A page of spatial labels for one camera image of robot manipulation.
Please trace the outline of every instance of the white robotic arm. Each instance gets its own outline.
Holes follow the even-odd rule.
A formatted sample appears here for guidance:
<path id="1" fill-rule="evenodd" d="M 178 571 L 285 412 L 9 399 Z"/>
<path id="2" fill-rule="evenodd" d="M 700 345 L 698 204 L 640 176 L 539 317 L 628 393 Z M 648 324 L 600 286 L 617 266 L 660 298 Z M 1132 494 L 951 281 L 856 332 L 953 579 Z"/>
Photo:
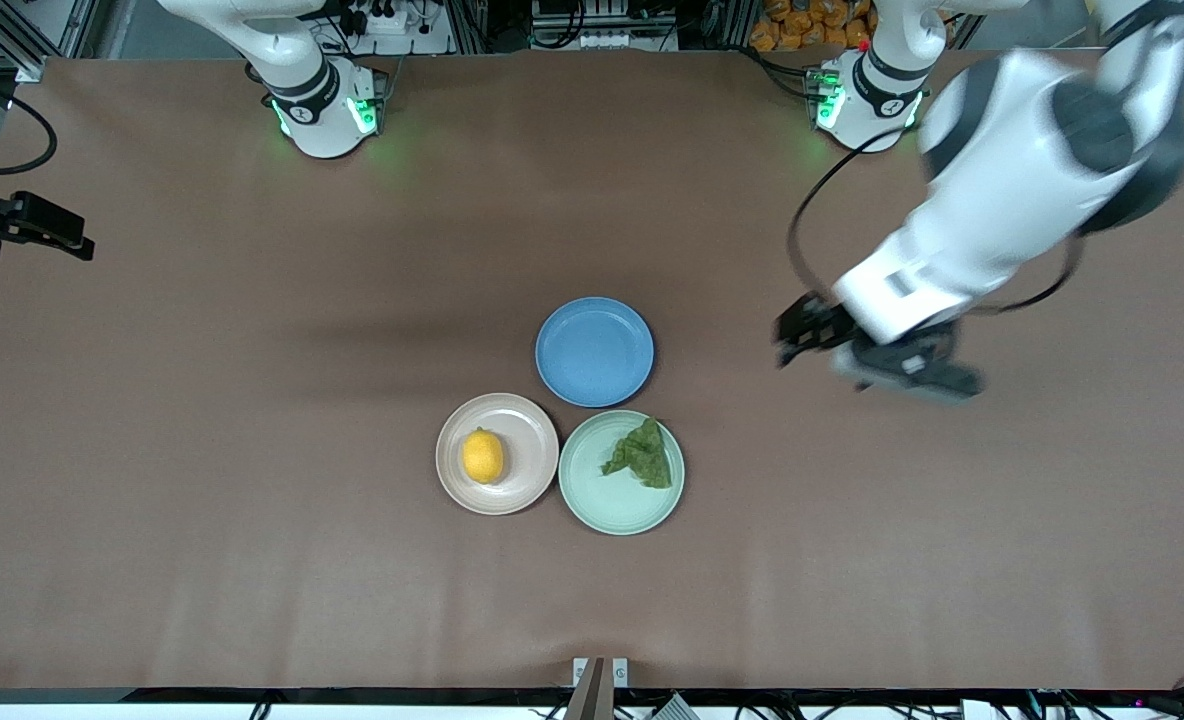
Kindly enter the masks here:
<path id="1" fill-rule="evenodd" d="M 899 141 L 897 128 L 912 124 L 925 96 L 929 71 L 947 46 L 939 9 L 986 14 L 1014 9 L 1027 0 L 874 0 L 881 22 L 867 50 L 848 50 L 822 64 L 836 82 L 824 83 L 813 108 L 815 126 L 844 147 L 867 143 L 881 152 Z"/>
<path id="2" fill-rule="evenodd" d="M 313 158 L 337 158 L 380 129 L 386 76 L 326 58 L 307 24 L 324 0 L 159 0 L 226 40 L 272 95 L 283 131 Z"/>
<path id="3" fill-rule="evenodd" d="M 1184 0 L 1099 12 L 1109 49 L 1098 77 L 1015 50 L 944 89 L 918 137 L 929 199 L 836 282 L 839 306 L 806 296 L 780 317 L 784 361 L 835 347 L 834 367 L 862 382 L 974 396 L 972 369 L 950 364 L 953 320 L 1063 238 L 1169 195 L 1184 168 Z"/>

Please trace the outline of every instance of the metal frame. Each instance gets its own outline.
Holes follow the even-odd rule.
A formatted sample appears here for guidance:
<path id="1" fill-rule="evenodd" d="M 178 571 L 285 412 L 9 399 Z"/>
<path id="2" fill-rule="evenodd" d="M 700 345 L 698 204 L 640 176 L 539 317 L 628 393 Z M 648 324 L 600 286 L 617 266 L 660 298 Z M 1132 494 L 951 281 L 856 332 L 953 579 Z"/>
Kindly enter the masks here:
<path id="1" fill-rule="evenodd" d="M 58 46 L 36 28 L 28 18 L 1 0 L 0 49 L 6 59 L 15 65 L 19 82 L 39 82 L 45 69 L 45 56 L 62 54 Z"/>
<path id="2" fill-rule="evenodd" d="M 485 45 L 487 24 L 490 21 L 490 5 L 484 0 L 445 0 L 450 17 L 450 32 L 461 54 L 488 54 Z"/>

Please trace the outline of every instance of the white bracket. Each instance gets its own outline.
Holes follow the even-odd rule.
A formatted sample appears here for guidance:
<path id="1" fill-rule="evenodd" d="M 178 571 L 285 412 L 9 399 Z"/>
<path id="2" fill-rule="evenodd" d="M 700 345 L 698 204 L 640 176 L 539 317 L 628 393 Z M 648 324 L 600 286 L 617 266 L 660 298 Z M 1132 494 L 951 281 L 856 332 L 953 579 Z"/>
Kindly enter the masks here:
<path id="1" fill-rule="evenodd" d="M 583 677 L 583 669 L 587 666 L 587 657 L 574 658 L 574 679 L 570 681 L 572 687 L 573 684 L 579 684 L 579 679 Z M 628 687 L 628 657 L 614 657 L 614 663 L 611 666 L 611 669 L 614 670 L 614 687 Z"/>

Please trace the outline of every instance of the brown paper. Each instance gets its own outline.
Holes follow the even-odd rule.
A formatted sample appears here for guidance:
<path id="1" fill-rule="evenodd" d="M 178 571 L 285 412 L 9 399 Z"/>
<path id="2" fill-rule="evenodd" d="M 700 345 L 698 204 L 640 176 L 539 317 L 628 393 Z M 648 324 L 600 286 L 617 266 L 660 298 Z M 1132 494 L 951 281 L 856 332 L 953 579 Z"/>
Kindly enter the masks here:
<path id="1" fill-rule="evenodd" d="M 0 687 L 536 687 L 588 655 L 639 687 L 1184 674 L 1184 182 L 1043 304 L 964 320 L 987 388 L 950 409 L 776 367 L 784 229 L 844 150 L 742 56 L 408 58 L 382 136 L 332 161 L 262 92 L 239 60 L 51 59 L 20 90 L 60 144 L 0 195 L 99 245 L 0 259 Z M 43 140 L 11 111 L 0 165 Z M 925 197 L 916 139 L 858 158 L 803 252 L 838 277 Z M 555 487 L 461 509 L 433 445 L 462 401 L 532 397 L 561 438 L 596 413 L 533 364 L 588 295 L 650 324 L 625 406 L 678 438 L 680 506 L 628 538 Z"/>

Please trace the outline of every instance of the lemon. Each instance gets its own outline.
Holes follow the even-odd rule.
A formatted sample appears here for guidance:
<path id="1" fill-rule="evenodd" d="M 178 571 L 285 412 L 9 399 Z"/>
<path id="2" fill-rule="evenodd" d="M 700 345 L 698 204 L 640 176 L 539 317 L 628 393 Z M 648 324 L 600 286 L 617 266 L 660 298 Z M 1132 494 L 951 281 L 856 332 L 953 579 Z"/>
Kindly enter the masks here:
<path id="1" fill-rule="evenodd" d="M 478 483 L 491 483 L 504 470 L 504 445 L 498 436 L 477 427 L 463 441 L 463 470 Z"/>

